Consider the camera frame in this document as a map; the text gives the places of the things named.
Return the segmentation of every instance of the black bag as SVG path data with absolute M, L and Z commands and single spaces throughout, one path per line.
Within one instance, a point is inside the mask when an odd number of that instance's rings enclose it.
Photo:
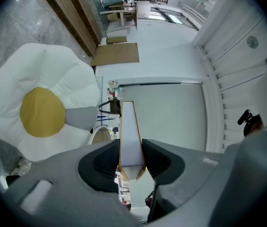
M 109 104 L 109 103 L 110 103 L 110 112 L 103 111 L 103 110 L 100 109 L 101 107 L 103 107 L 104 105 Z M 116 98 L 114 98 L 111 101 L 107 101 L 106 103 L 101 104 L 99 106 L 99 110 L 102 113 L 106 113 L 106 114 L 119 114 L 120 117 L 122 117 L 122 115 L 121 115 L 121 103 L 120 103 L 120 100 L 119 99 L 116 99 Z

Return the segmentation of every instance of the cardboard sheet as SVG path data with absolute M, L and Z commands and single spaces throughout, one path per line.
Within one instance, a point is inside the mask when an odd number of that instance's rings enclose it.
M 123 43 L 123 42 L 127 42 L 126 36 L 106 38 L 106 44 L 115 44 L 115 43 Z
M 140 62 L 137 43 L 99 46 L 91 59 L 91 66 Z

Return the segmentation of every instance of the shoe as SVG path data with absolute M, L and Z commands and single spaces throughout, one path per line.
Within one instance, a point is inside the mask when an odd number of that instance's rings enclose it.
M 24 176 L 30 169 L 31 167 L 31 162 L 24 159 L 24 158 L 21 158 L 19 160 L 19 163 L 18 163 L 18 167 L 15 168 L 12 172 L 11 172 L 11 176 L 14 176 L 14 175 L 18 175 L 18 176 Z
M 105 8 L 105 6 L 103 5 L 103 0 L 100 0 L 100 3 L 102 5 L 102 7 Z

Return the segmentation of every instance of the white cushion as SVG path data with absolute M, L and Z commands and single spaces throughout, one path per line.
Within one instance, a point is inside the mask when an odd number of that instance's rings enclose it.
M 38 138 L 20 119 L 24 96 L 35 87 L 51 90 L 65 109 L 97 106 L 100 92 L 93 69 L 64 46 L 25 44 L 0 68 L 0 139 L 30 161 L 83 145 L 89 132 L 65 124 L 55 135 Z

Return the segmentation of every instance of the gray tiled floor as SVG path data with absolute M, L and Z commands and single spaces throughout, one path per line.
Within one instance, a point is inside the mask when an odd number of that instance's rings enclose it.
M 0 7 L 0 67 L 27 43 L 64 45 L 90 64 L 90 58 L 45 0 L 5 0 Z M 0 140 L 0 176 L 10 174 L 19 157 L 18 150 Z
M 107 31 L 109 20 L 107 15 L 99 15 L 99 12 L 106 11 L 100 3 L 100 0 L 89 0 L 89 4 L 91 6 L 91 10 L 93 14 L 96 16 L 98 24 L 102 31 Z

